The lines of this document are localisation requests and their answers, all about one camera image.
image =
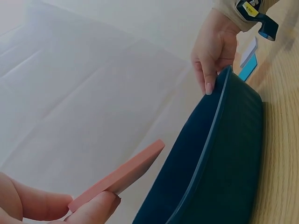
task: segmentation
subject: fingernail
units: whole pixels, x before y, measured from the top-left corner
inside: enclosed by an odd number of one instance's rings
[[[117,195],[115,195],[115,199],[114,199],[114,201],[111,205],[111,208],[110,208],[110,211],[109,211],[109,214],[108,214],[109,217],[114,213],[114,211],[120,205],[120,203],[121,203],[121,198],[118,197]]]
[[[213,92],[213,85],[212,83],[207,83],[206,84],[206,94],[207,95],[211,95]]]

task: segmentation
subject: blue sticky note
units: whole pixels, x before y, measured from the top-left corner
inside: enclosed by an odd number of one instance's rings
[[[249,61],[246,63],[246,65],[240,72],[239,77],[243,81],[246,81],[246,79],[251,75],[251,73],[254,71],[256,67],[257,67],[256,55],[253,54],[253,56],[249,59]]]

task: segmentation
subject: hand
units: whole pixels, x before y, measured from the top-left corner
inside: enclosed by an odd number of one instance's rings
[[[232,65],[240,29],[225,15],[212,9],[203,23],[191,60],[203,94],[210,95],[219,72]]]
[[[48,193],[27,187],[0,172],[0,223],[24,224],[23,218],[53,221],[51,224],[104,224],[121,199],[102,192],[64,221],[55,221],[68,212],[69,195]]]

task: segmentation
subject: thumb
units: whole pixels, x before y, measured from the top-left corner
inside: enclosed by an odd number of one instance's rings
[[[114,213],[121,199],[108,191],[98,194],[67,218],[69,224],[104,224]]]
[[[204,73],[206,94],[211,95],[215,87],[215,80],[217,78],[215,61],[210,56],[205,56],[200,58],[200,63]]]

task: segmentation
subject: sticky note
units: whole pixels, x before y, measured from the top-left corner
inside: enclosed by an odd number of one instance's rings
[[[240,67],[243,68],[249,59],[253,56],[257,49],[257,37],[255,36],[253,40],[250,42],[244,53],[242,54]]]
[[[256,55],[253,54],[253,56],[249,59],[247,64],[244,66],[244,68],[241,70],[239,77],[246,81],[247,78],[251,75],[251,73],[254,71],[254,69],[257,67],[257,59]]]
[[[145,174],[164,147],[165,144],[162,140],[157,140],[145,148],[110,175],[97,182],[90,189],[69,203],[68,207],[71,212],[75,212],[83,204],[89,202],[103,191],[110,191],[117,195],[120,194]]]

